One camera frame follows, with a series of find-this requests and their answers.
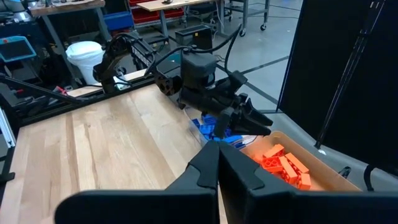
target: wooden tabletop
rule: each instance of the wooden tabletop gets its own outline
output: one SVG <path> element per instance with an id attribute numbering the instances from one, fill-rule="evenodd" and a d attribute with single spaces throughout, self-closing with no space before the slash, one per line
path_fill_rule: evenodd
<path id="1" fill-rule="evenodd" d="M 173 0 L 173 2 L 170 4 L 163 4 L 162 1 L 164 1 L 164 0 L 142 2 L 142 3 L 137 3 L 137 5 L 152 12 L 152 11 L 158 11 L 158 10 L 164 10 L 164 9 L 173 9 L 173 8 L 182 7 L 182 6 L 189 6 L 189 5 L 194 5 L 194 4 L 201 4 L 201 3 L 210 2 L 213 0 Z"/>
<path id="2" fill-rule="evenodd" d="M 82 190 L 166 188 L 201 149 L 190 122 L 151 85 L 21 128 L 0 223 L 53 223 Z"/>
<path id="3" fill-rule="evenodd" d="M 104 7 L 104 0 L 83 0 L 73 2 L 67 0 L 66 3 L 53 3 L 53 6 L 45 7 L 41 2 L 30 9 L 32 16 L 47 16 L 51 14 L 59 14 L 65 12 L 80 11 L 86 9 L 94 9 L 97 7 Z"/>

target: gray floor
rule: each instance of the gray floor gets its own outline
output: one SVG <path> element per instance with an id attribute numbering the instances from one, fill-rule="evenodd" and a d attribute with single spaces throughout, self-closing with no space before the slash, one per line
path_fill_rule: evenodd
<path id="1" fill-rule="evenodd" d="M 261 0 L 250 0 L 251 4 L 264 3 Z M 260 30 L 262 24 L 262 17 L 250 17 L 246 36 L 238 37 L 232 49 L 228 68 L 233 70 L 244 71 L 277 59 L 289 56 L 292 47 L 292 41 L 297 26 L 298 10 L 284 9 L 281 7 L 289 7 L 292 9 L 300 9 L 302 0 L 271 0 L 270 17 L 265 31 Z M 263 7 L 262 5 L 251 5 L 250 7 Z M 232 31 L 242 23 L 240 19 L 242 15 L 234 12 L 233 20 L 229 22 L 225 20 L 226 33 Z M 183 29 L 182 26 L 169 26 L 171 36 L 174 36 L 176 30 Z M 150 29 L 140 30 L 140 34 L 148 33 Z M 222 42 L 224 38 L 215 36 L 213 45 L 216 46 Z M 171 48 L 175 47 L 174 43 L 170 43 Z M 223 47 L 217 54 L 225 56 L 228 46 Z M 249 83 L 256 88 L 262 90 L 267 95 L 274 99 L 279 98 L 280 89 L 285 75 L 287 66 L 287 59 L 273 65 L 260 68 L 259 70 L 247 73 Z M 127 68 L 128 72 L 133 72 L 134 66 L 131 63 L 131 58 L 123 59 L 122 64 Z M 226 75 L 218 70 L 216 73 L 217 79 L 224 78 Z M 258 94 L 252 88 L 243 86 L 239 93 L 245 92 L 252 99 L 253 105 L 259 110 L 274 110 L 276 104 Z M 273 130 L 283 131 L 290 138 L 298 142 L 301 146 L 308 149 L 311 153 L 316 155 L 323 162 L 328 164 L 334 170 L 339 171 L 345 166 L 350 166 L 352 171 L 349 175 L 349 180 L 356 184 L 359 188 L 365 189 L 363 182 L 363 170 L 366 164 L 336 152 L 327 147 L 321 148 L 322 153 L 319 153 L 314 148 L 315 141 L 300 127 L 298 127 L 292 120 L 284 114 L 269 115 L 274 120 Z M 5 155 L 6 149 L 0 147 L 0 156 Z M 376 190 L 397 190 L 398 180 L 395 177 L 381 171 L 375 170 L 372 173 L 372 182 Z"/>

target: red storage bin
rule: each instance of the red storage bin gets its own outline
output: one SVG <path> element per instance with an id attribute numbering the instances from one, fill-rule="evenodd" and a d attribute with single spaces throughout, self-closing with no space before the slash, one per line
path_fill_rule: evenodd
<path id="1" fill-rule="evenodd" d="M 160 19 L 159 13 L 157 11 L 149 12 L 145 9 L 133 9 L 131 12 L 132 12 L 132 19 L 135 24 L 156 21 Z"/>
<path id="2" fill-rule="evenodd" d="M 184 10 L 182 8 L 168 9 L 164 11 L 164 15 L 166 18 L 180 17 L 184 15 Z"/>
<path id="3" fill-rule="evenodd" d="M 136 6 L 137 3 L 142 3 L 147 1 L 153 1 L 153 0 L 129 0 L 129 5 L 133 7 Z"/>

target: white container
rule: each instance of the white container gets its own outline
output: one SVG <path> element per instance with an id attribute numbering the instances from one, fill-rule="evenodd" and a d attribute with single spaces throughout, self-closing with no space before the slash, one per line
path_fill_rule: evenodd
<path id="1" fill-rule="evenodd" d="M 89 85 L 97 83 L 93 76 L 93 68 L 102 62 L 104 53 L 102 46 L 93 41 L 82 41 L 72 44 L 66 51 L 68 61 L 79 68 L 83 78 Z"/>

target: workbench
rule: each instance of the workbench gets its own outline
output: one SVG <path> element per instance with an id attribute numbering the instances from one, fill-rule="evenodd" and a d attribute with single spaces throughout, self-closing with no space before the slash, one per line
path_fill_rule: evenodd
<path id="1" fill-rule="evenodd" d="M 68 68 L 70 74 L 72 75 L 72 78 L 73 78 L 72 84 L 74 82 L 80 82 L 80 80 L 77 79 L 77 77 L 74 75 L 72 65 L 67 60 L 67 55 L 65 53 L 65 47 L 64 47 L 63 43 L 61 42 L 58 34 L 55 31 L 54 26 L 52 25 L 52 23 L 49 19 L 49 15 L 95 9 L 95 11 L 98 15 L 98 19 L 99 19 L 99 30 L 106 40 L 110 40 L 111 36 L 108 32 L 108 28 L 106 27 L 103 13 L 101 11 L 101 7 L 104 7 L 104 6 L 105 6 L 104 0 L 84 0 L 84 1 L 78 1 L 78 2 L 73 2 L 72 0 L 67 0 L 66 3 L 53 3 L 53 6 L 49 6 L 49 7 L 45 7 L 44 4 L 39 2 L 34 7 L 30 8 L 30 12 L 32 13 L 33 16 L 35 16 L 35 17 L 42 16 L 43 17 L 45 25 L 49 29 L 49 32 L 50 32 L 51 37 L 53 38 L 55 44 L 60 49 L 59 51 L 62 55 L 62 58 L 65 61 L 65 64 L 67 65 L 67 68 Z"/>
<path id="2" fill-rule="evenodd" d="M 214 0 L 173 0 L 172 3 L 170 4 L 163 4 L 164 0 L 156 0 L 156 1 L 149 1 L 149 2 L 142 2 L 142 3 L 137 3 L 137 6 L 146 9 L 150 12 L 153 11 L 159 11 L 160 12 L 160 23 L 162 25 L 162 33 L 165 37 L 169 37 L 169 32 L 167 30 L 167 23 L 166 23 L 166 17 L 164 14 L 164 10 L 166 9 L 175 9 L 178 7 L 184 7 L 184 6 L 190 6 L 194 4 L 202 4 Z M 221 35 L 224 35 L 224 0 L 216 0 L 218 4 L 218 32 Z"/>
<path id="3" fill-rule="evenodd" d="M 94 87 L 85 87 L 69 95 L 91 91 Z M 201 149 L 190 120 L 156 85 L 149 85 L 24 126 L 0 223 L 53 223 L 57 205 L 82 190 L 166 188 Z M 221 199 L 220 213 L 226 223 Z"/>

